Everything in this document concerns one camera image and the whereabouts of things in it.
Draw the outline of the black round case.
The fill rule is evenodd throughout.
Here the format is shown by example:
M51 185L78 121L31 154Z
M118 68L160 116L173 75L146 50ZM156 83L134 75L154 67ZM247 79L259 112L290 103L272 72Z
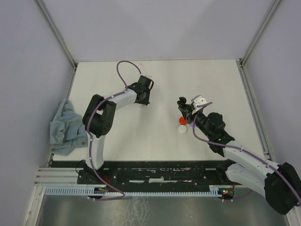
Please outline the black round case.
M179 100L177 101L177 104L179 107L185 107L186 106L187 99L185 97L179 97Z

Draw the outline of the red round case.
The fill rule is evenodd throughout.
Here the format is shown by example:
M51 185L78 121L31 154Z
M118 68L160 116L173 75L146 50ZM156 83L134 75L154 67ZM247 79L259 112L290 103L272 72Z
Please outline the red round case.
M187 124L187 121L184 119L184 117L180 117L180 118L179 118L179 123L180 123L181 125L186 125L186 124Z

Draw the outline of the white earbud charging case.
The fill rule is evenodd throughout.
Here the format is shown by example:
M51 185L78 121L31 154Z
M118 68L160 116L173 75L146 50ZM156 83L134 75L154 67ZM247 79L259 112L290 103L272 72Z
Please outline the white earbud charging case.
M179 125L179 127L178 127L178 131L181 134L185 134L187 132L187 130L188 129L187 129L187 127L185 125Z

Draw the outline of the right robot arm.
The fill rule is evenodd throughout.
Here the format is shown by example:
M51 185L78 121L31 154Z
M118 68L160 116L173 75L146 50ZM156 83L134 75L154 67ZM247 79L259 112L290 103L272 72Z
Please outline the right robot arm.
M208 104L187 104L181 97L177 105L187 123L206 136L204 142L210 149L227 160L228 165L216 172L219 183L232 181L250 188L282 215L301 205L301 179L291 164L279 164L247 150L226 132L221 114L203 114Z

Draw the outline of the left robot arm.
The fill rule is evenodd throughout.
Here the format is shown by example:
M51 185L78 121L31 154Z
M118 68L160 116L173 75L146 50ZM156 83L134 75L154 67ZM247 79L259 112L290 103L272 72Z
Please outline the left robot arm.
M103 150L105 137L112 128L115 112L131 104L148 105L154 81L141 75L138 82L122 91L103 97L95 94L83 116L83 124L89 138L88 160L86 164L91 170L88 179L98 184L103 181L104 172L100 169L104 164Z

